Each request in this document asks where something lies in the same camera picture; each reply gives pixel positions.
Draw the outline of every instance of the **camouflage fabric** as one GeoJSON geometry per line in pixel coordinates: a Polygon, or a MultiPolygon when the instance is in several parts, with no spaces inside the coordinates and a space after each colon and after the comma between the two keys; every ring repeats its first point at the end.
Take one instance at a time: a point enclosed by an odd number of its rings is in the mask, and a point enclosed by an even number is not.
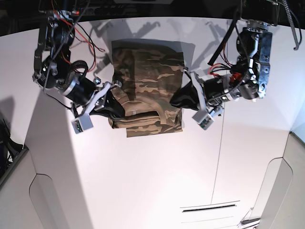
{"type": "Polygon", "coordinates": [[[182,110],[169,101],[182,84],[183,53],[120,42],[112,59],[114,79],[122,82],[112,93],[126,111],[125,119],[109,120],[112,128],[126,128],[127,137],[182,131],[182,110]]]}

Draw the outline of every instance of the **camouflage shirt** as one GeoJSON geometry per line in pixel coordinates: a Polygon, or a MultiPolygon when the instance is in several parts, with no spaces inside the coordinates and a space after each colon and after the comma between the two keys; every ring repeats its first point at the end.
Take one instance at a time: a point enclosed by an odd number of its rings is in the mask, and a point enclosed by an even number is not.
{"type": "Polygon", "coordinates": [[[183,53],[120,41],[112,58],[114,79],[122,82],[112,93],[126,112],[123,120],[109,120],[112,128],[126,128],[127,137],[182,131],[182,110],[169,101],[181,87],[183,53]]]}

